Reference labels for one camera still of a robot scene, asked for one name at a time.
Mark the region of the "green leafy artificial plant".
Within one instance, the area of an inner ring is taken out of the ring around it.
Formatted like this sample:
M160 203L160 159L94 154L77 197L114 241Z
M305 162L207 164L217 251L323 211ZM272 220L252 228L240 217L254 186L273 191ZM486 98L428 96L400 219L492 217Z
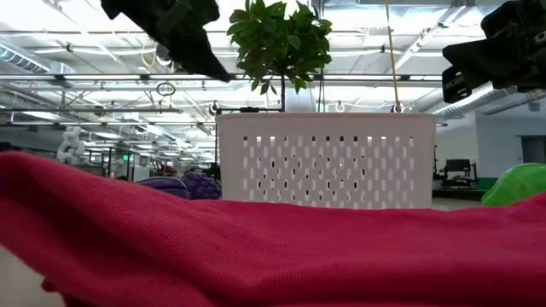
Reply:
M332 61L328 35L332 22L316 9L297 2L287 14L287 4L267 5L264 0L246 0L244 9L229 17L227 36L238 46L236 67L251 80L251 89L262 95L273 92L281 97L286 110L286 89L305 90L312 76Z

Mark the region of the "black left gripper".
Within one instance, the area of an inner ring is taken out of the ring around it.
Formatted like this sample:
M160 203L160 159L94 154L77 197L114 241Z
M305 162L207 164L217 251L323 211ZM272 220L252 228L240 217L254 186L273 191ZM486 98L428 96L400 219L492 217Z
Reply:
M101 6L111 20L128 17L187 72L230 81L204 29L220 17L215 0L101 0Z

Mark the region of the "white perforated plastic basket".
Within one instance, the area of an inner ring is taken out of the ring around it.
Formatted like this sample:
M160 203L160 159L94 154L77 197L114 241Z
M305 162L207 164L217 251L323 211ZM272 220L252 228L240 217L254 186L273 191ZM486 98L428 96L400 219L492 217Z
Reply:
M233 113L217 124L226 200L377 210L432 205L431 114Z

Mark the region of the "red folded cloth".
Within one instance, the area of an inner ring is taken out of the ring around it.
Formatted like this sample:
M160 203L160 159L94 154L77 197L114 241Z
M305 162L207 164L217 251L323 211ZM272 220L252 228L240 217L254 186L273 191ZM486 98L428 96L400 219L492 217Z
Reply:
M184 200L2 153L0 245L69 307L546 307L546 194L456 211Z

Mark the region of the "black equipment cart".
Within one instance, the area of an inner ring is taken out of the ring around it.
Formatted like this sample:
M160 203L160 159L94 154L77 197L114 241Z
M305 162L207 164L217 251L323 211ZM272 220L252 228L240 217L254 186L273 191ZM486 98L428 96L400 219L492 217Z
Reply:
M441 188L468 188L477 184L476 164L470 159L447 159L439 170Z

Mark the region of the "purple grape bunch toy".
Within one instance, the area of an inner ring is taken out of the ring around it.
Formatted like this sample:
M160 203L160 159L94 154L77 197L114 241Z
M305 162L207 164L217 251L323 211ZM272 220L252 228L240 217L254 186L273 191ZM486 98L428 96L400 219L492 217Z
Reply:
M181 181L185 184L193 200L219 200L222 189L218 181L198 171L188 171Z

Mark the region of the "white robot figure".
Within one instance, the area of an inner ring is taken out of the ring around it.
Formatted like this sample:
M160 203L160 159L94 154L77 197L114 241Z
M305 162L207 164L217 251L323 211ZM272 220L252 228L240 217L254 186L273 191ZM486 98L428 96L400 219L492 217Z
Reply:
M56 152L56 161L67 165L79 165L85 153L84 142L79 139L82 129L68 126L62 133L62 142Z

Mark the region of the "green lettuce toy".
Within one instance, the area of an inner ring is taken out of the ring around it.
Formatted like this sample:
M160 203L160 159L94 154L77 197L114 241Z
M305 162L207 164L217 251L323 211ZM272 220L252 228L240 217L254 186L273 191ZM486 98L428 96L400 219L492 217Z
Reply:
M482 206L510 206L546 192L546 164L528 163L505 171L481 198Z

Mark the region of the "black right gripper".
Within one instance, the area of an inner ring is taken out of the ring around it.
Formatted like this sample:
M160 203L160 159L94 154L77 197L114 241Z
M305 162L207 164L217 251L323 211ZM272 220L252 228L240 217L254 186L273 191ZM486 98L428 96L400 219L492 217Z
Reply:
M546 90L546 0L509 0L481 21L483 40L443 48L443 98L456 103L490 84L494 90Z

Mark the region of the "purple eggplant toy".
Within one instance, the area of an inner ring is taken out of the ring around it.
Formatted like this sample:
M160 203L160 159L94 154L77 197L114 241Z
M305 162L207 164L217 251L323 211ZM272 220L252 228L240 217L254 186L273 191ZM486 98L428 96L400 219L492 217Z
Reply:
M188 191L186 185L176 177L150 177L136 183L182 199L191 199L191 193Z

